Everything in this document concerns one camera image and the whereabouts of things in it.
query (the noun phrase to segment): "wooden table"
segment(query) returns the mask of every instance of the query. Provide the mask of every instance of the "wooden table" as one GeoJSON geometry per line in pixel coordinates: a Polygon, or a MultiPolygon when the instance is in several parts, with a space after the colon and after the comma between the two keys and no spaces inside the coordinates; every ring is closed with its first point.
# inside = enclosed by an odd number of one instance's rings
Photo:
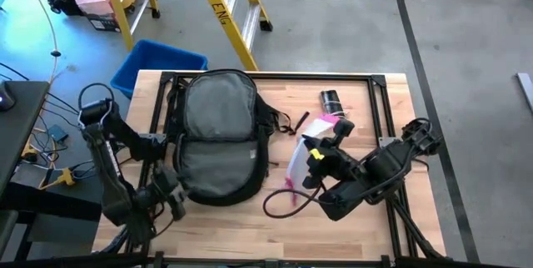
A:
{"type": "MultiPolygon", "coordinates": [[[[137,132],[147,133],[157,95],[161,71],[140,71],[133,93],[127,123],[137,132]]],[[[411,95],[404,74],[386,74],[396,134],[415,117],[411,95]]],[[[287,113],[296,123],[305,111],[311,113],[301,130],[321,115],[319,91],[336,89],[347,118],[356,124],[351,136],[341,147],[354,157],[362,157],[376,146],[371,119],[367,86],[351,81],[285,81],[257,80],[257,86],[267,103],[287,113]]],[[[158,131],[162,130],[162,106],[158,131]]],[[[386,133],[384,115],[381,125],[386,133]]],[[[264,215],[265,196],[284,184],[286,167],[296,145],[296,136],[275,134],[270,141],[270,160],[279,162],[271,168],[262,191],[251,200],[229,207],[202,206],[186,201],[186,216],[152,241],[151,253],[164,251],[165,256],[199,259],[258,259],[374,261],[380,255],[391,255],[391,236],[387,224],[386,207],[382,202],[369,206],[363,202],[340,221],[330,221],[321,208],[311,203],[304,211],[284,220],[264,215]]],[[[125,177],[138,183],[141,163],[130,162],[122,167],[125,177]]],[[[331,186],[335,180],[328,180],[331,186]]],[[[415,223],[433,246],[444,254],[441,228],[436,214],[431,184],[425,167],[413,163],[406,178],[407,195],[415,223]]],[[[290,197],[279,195],[271,200],[269,209],[286,213],[292,209],[290,197]]],[[[158,218],[161,230],[172,219],[169,211],[158,218]]],[[[104,216],[100,220],[94,250],[106,246],[117,234],[118,228],[104,216]]],[[[403,226],[399,227],[401,247],[407,253],[403,226]]]]}

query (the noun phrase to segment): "gray floor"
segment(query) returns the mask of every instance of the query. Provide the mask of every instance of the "gray floor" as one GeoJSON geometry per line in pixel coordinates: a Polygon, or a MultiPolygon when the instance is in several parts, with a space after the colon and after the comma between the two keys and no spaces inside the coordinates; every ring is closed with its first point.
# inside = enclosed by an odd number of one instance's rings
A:
{"type": "MultiPolygon", "coordinates": [[[[274,24],[274,32],[258,34],[254,44],[263,71],[404,72],[417,115],[426,115],[396,0],[262,1],[274,24]]],[[[143,17],[137,39],[202,53],[210,68],[242,67],[205,0],[159,2],[161,19],[143,17]]],[[[406,5],[481,261],[527,267],[533,250],[533,172],[528,161],[533,120],[513,75],[533,75],[533,0],[406,0],[406,5]]],[[[31,78],[47,79],[52,42],[36,0],[6,0],[3,7],[0,61],[31,78]],[[23,35],[30,39],[21,39],[23,35]]],[[[243,12],[239,8],[237,20],[243,12]]],[[[64,69],[52,91],[74,103],[88,83],[109,82],[127,53],[118,34],[96,32],[83,17],[53,14],[52,21],[64,69]]],[[[119,97],[119,103],[125,114],[128,100],[119,97]]],[[[88,158],[75,130],[57,117],[44,117],[72,137],[60,163],[88,158]]],[[[37,183],[39,173],[27,167],[17,179],[37,183]]],[[[446,251],[464,260],[437,158],[431,159],[430,175],[446,251]]],[[[98,188],[90,180],[58,191],[97,201],[98,188]]],[[[87,253],[95,228],[39,217],[32,238],[46,243],[36,244],[32,257],[87,253]],[[66,223],[79,231],[65,232],[66,223]]],[[[12,256],[13,246],[4,260],[12,256]]]]}

